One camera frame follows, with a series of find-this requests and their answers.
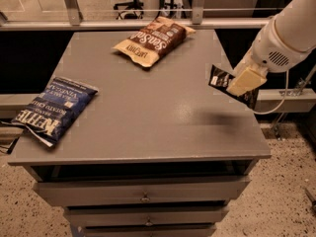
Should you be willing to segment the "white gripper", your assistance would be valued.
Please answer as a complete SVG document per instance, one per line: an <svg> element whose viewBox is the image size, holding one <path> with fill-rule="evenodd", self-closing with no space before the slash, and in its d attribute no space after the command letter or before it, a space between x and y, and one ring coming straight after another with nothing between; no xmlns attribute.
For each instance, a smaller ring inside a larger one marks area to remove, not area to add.
<svg viewBox="0 0 316 237"><path fill-rule="evenodd" d="M300 63L305 53L289 47L278 35L272 18L257 34L250 49L234 68L227 92L241 96L267 82L268 71L286 72Z"/></svg>

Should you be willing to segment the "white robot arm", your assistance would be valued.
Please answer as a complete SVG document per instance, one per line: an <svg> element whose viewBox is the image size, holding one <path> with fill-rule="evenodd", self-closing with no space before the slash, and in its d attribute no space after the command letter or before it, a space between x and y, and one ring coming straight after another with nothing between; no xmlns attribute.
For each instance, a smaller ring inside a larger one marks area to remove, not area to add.
<svg viewBox="0 0 316 237"><path fill-rule="evenodd" d="M259 88L268 73L286 72L316 47L316 0L292 0L256 35L234 68L227 91L234 96Z"/></svg>

